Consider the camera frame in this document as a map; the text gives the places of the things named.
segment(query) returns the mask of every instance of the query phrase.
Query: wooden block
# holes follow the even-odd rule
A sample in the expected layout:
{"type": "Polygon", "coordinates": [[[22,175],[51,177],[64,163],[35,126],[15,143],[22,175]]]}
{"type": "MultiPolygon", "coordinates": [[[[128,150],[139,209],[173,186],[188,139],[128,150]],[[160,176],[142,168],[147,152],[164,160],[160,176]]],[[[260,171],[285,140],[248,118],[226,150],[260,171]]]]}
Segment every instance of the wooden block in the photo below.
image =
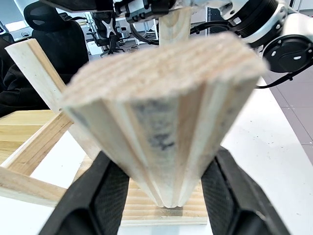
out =
{"type": "Polygon", "coordinates": [[[197,38],[89,63],[64,92],[64,111],[172,208],[188,200],[265,71],[233,34],[197,38]]]}
{"type": "Polygon", "coordinates": [[[0,196],[54,207],[66,189],[0,167],[0,196]]]}
{"type": "Polygon", "coordinates": [[[191,7],[184,7],[159,18],[160,46],[189,39],[191,7]]]}
{"type": "Polygon", "coordinates": [[[130,180],[122,225],[207,224],[207,219],[201,183],[183,207],[169,209],[158,207],[135,181],[130,180]]]}
{"type": "MultiPolygon", "coordinates": [[[[58,113],[60,98],[66,85],[36,39],[15,43],[5,49],[48,107],[58,113]]],[[[91,159],[98,155],[100,148],[79,127],[73,125],[69,132],[91,159]]]]}
{"type": "Polygon", "coordinates": [[[60,112],[30,137],[1,166],[23,175],[31,175],[72,124],[73,122],[63,112],[60,112]]]}

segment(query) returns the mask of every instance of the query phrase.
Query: white desk surface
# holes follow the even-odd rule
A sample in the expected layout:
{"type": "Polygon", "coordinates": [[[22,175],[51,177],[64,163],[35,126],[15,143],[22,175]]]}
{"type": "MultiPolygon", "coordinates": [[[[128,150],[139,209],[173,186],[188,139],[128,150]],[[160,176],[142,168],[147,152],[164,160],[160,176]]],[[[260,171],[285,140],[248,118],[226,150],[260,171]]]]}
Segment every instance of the white desk surface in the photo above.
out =
{"type": "MultiPolygon", "coordinates": [[[[263,188],[291,234],[313,231],[313,167],[270,90],[255,90],[222,145],[263,188]]],[[[32,177],[68,187],[84,157],[65,133],[32,177]]],[[[0,234],[34,235],[51,208],[0,197],[0,234]]],[[[119,235],[209,235],[209,226],[121,227],[119,235]]]]}

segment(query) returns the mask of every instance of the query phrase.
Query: wood grain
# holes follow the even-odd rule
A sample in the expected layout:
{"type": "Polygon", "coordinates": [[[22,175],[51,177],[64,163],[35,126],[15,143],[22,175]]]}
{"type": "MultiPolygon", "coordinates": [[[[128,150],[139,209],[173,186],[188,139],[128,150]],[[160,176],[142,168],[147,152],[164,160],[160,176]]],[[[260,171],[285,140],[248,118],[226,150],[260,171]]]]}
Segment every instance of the wood grain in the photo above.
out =
{"type": "MultiPolygon", "coordinates": [[[[15,43],[5,49],[48,107],[57,114],[66,85],[36,39],[15,43]]],[[[69,131],[90,158],[98,155],[100,148],[77,125],[70,127],[69,131]]]]}
{"type": "Polygon", "coordinates": [[[233,34],[197,38],[89,63],[64,92],[64,111],[159,207],[173,208],[265,71],[233,34]]]}
{"type": "Polygon", "coordinates": [[[189,39],[191,7],[185,7],[159,18],[160,46],[183,42],[189,39]]]}
{"type": "Polygon", "coordinates": [[[1,166],[30,176],[72,124],[73,122],[63,112],[60,112],[30,137],[1,166]]]}
{"type": "Polygon", "coordinates": [[[0,164],[54,116],[51,110],[31,110],[0,118],[0,164]]]}
{"type": "Polygon", "coordinates": [[[0,196],[54,207],[66,189],[0,167],[0,196]]]}

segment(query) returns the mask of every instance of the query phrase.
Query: office chair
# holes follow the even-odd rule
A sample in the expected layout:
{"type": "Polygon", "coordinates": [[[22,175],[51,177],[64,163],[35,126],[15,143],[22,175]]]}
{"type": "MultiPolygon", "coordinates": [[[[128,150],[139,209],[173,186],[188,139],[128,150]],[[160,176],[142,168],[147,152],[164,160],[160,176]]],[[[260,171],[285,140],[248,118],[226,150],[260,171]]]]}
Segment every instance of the office chair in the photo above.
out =
{"type": "Polygon", "coordinates": [[[40,1],[24,9],[26,22],[65,83],[89,61],[84,33],[75,21],[64,21],[57,10],[40,1]]]}
{"type": "Polygon", "coordinates": [[[123,51],[123,49],[117,48],[117,42],[119,40],[118,33],[116,31],[116,21],[114,11],[110,12],[93,12],[92,18],[96,24],[97,32],[87,33],[92,35],[95,43],[98,47],[109,46],[109,49],[104,50],[100,57],[105,54],[113,54],[114,52],[123,51]]]}
{"type": "Polygon", "coordinates": [[[0,35],[1,38],[5,39],[8,43],[14,43],[14,38],[10,33],[3,33],[0,35]]]}

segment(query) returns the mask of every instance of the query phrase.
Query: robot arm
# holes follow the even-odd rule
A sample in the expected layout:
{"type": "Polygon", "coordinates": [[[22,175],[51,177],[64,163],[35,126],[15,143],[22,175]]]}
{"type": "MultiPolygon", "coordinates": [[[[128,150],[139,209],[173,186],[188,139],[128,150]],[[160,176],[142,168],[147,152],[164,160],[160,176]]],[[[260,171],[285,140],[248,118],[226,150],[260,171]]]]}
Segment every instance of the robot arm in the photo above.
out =
{"type": "Polygon", "coordinates": [[[294,11],[284,0],[43,1],[67,11],[115,10],[129,23],[157,19],[182,7],[209,6],[219,9],[229,29],[268,60],[271,71],[287,72],[292,78],[313,65],[313,18],[294,11]]]}

